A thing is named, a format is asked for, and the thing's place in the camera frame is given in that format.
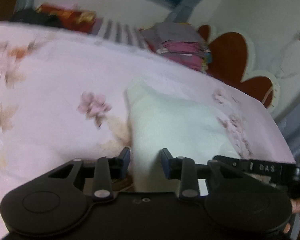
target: light green fabric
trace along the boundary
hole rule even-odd
[[[214,109],[157,92],[143,82],[127,89],[132,128],[132,165],[137,191],[176,191],[178,181],[167,181],[158,152],[192,158],[206,164],[215,155],[238,158]],[[207,194],[199,180],[201,195]]]

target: stack of folded clothes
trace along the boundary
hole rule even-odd
[[[153,52],[191,69],[204,72],[212,60],[204,39],[190,24],[157,23],[141,34]]]

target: black and white striped cloth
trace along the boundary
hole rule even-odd
[[[148,45],[136,27],[122,24],[111,19],[97,19],[91,34],[105,40],[148,50]]]

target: pink flower print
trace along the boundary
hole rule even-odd
[[[96,125],[101,126],[105,113],[111,110],[112,106],[106,103],[105,95],[95,95],[92,92],[83,92],[78,111],[85,114],[87,118],[94,118]]]

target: bed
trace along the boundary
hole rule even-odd
[[[249,158],[294,163],[264,106],[212,77],[138,46],[99,36],[0,23],[0,201],[13,188],[71,159],[116,156],[131,143],[135,190],[156,189],[143,186],[156,156],[142,152],[147,149],[144,145],[137,148],[137,122],[128,125],[132,117],[127,88],[131,90],[135,82],[146,83],[160,97],[211,106],[220,120],[235,113],[249,144]],[[77,110],[85,91],[105,95],[112,106],[100,127]],[[215,152],[183,156],[204,163],[215,154],[229,152],[235,153],[233,148],[219,147]],[[5,233],[0,218],[0,238]]]

